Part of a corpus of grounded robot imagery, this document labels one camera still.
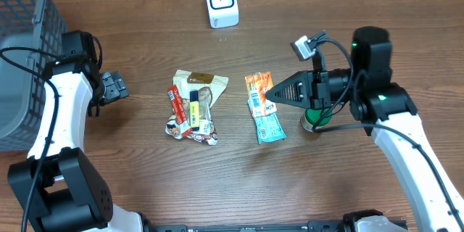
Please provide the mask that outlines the orange tissue pack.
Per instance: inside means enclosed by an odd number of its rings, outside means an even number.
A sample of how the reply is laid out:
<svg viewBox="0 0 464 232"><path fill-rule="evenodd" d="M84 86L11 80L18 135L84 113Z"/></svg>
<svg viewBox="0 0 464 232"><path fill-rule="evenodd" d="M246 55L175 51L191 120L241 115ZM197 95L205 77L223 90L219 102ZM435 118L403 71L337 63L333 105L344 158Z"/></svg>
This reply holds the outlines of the orange tissue pack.
<svg viewBox="0 0 464 232"><path fill-rule="evenodd" d="M264 117L276 112L274 102L266 98L266 93L273 87L270 72L257 72L245 77L246 89L251 102L251 113L254 118Z"/></svg>

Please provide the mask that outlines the yellow highlighter pen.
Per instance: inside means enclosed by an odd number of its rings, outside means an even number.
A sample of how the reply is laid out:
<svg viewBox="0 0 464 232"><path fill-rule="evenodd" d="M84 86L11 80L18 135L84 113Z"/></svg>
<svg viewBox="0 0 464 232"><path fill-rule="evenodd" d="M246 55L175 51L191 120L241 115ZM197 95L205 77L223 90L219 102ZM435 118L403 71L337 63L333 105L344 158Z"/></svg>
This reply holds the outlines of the yellow highlighter pen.
<svg viewBox="0 0 464 232"><path fill-rule="evenodd" d="M200 127L200 111L199 111L199 92L191 91L189 103L190 126L193 131L198 131Z"/></svg>

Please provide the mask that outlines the teal wet wipes pack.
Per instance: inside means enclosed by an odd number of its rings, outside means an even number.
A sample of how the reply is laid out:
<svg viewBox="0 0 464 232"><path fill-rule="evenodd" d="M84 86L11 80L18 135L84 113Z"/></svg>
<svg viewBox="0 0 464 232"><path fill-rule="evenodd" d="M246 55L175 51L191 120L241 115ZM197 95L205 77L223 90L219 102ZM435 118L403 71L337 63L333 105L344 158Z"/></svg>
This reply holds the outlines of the teal wet wipes pack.
<svg viewBox="0 0 464 232"><path fill-rule="evenodd" d="M257 128L257 140L259 145L286 138L286 134L278 121L276 105L273 102L271 102L270 105L274 107L275 112L263 117L252 116Z"/></svg>

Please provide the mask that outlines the red snack bar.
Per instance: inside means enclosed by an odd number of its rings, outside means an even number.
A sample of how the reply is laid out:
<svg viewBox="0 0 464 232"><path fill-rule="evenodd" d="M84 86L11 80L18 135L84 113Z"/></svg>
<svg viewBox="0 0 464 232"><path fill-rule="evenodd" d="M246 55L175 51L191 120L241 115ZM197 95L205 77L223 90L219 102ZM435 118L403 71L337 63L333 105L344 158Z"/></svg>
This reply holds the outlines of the red snack bar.
<svg viewBox="0 0 464 232"><path fill-rule="evenodd" d="M180 136L181 138L190 134L193 130L189 124L189 119L186 116L185 109L183 107L183 100L177 85L173 85L167 91L167 95L170 98L175 113L175 124L174 124L174 136Z"/></svg>

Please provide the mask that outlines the green lidded jar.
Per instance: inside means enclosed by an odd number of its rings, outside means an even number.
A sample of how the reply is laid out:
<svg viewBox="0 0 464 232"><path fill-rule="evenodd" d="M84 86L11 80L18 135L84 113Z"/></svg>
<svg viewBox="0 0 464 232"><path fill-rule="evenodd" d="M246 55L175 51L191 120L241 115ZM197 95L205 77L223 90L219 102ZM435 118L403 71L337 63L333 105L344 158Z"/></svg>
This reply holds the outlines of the green lidded jar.
<svg viewBox="0 0 464 232"><path fill-rule="evenodd" d="M312 132L313 126L316 124L319 119L328 111L328 109L306 109L302 116L300 117L300 123L302 127L309 132ZM322 128L327 125L332 118L332 112L330 112L326 117L324 117L319 124L316 126L317 129Z"/></svg>

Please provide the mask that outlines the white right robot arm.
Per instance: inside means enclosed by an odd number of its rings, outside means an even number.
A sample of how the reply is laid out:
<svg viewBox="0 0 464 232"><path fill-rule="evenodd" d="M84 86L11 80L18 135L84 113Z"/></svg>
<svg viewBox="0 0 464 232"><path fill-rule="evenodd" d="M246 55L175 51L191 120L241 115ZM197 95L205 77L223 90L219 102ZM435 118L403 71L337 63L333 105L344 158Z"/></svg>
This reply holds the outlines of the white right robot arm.
<svg viewBox="0 0 464 232"><path fill-rule="evenodd" d="M275 85L267 99L313 112L313 133L364 129L392 166L418 230L462 231L463 198L431 148L414 102L392 82L388 31L356 29L351 51L325 32L291 47L313 69Z"/></svg>

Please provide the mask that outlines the brown paper snack bag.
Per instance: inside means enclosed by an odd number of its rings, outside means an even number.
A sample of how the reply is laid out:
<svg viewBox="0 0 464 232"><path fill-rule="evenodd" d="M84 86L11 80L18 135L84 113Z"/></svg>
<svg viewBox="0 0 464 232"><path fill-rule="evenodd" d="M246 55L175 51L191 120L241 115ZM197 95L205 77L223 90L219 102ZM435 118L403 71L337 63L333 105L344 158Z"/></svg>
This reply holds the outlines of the brown paper snack bag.
<svg viewBox="0 0 464 232"><path fill-rule="evenodd" d="M177 70L173 76L173 84L177 86L182 99L190 99L192 91L198 91L199 96L210 95L209 107L212 108L224 92L229 78L202 72Z"/></svg>

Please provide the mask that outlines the white printed snack packet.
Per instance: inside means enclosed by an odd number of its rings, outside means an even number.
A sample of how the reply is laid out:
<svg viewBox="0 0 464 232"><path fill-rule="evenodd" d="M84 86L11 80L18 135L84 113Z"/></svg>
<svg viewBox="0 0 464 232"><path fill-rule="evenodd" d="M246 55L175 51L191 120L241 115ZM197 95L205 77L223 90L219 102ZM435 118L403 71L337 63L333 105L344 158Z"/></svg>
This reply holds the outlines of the white printed snack packet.
<svg viewBox="0 0 464 232"><path fill-rule="evenodd" d="M190 99L182 99L183 100L183 107L186 112L186 116L188 118L188 122L190 124L190 114L189 114L189 103ZM189 138L195 140L199 143L203 143L206 145L216 145L218 142L218 136L215 131L214 122L211 118L210 113L210 95L201 95L199 96L199 111L200 111L200 127L198 131L192 131L190 134L183 138ZM165 125L165 132L169 136L172 136L176 139L183 139L180 136L174 136L174 124L175 124L175 113L173 111L173 115L169 118L168 122Z"/></svg>

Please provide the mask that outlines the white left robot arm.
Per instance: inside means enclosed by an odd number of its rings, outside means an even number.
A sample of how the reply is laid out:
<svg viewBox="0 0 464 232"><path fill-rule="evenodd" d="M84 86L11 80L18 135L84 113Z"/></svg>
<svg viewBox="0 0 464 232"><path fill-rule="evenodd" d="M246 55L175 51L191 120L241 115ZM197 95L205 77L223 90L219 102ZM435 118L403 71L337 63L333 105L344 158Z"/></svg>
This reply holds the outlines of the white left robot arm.
<svg viewBox="0 0 464 232"><path fill-rule="evenodd" d="M62 55L52 58L34 73L46 94L38 135L28 158L7 174L22 231L151 231L144 215L114 204L83 148L86 116L128 96L122 77L99 72L102 46L81 30L63 33Z"/></svg>

